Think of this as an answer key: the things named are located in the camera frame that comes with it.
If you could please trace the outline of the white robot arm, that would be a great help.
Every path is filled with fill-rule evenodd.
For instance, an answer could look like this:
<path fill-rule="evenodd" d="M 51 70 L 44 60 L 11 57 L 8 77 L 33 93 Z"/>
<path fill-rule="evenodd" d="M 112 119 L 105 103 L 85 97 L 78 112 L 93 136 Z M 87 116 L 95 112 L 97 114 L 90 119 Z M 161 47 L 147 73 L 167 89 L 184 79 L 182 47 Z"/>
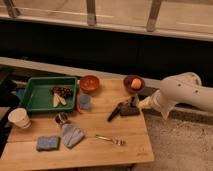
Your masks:
<path fill-rule="evenodd" d="M 186 72 L 162 79 L 159 88 L 138 103 L 140 109 L 154 109 L 164 120 L 173 108 L 185 103 L 213 113 L 213 88 L 202 85 L 201 78 L 193 72 Z"/>

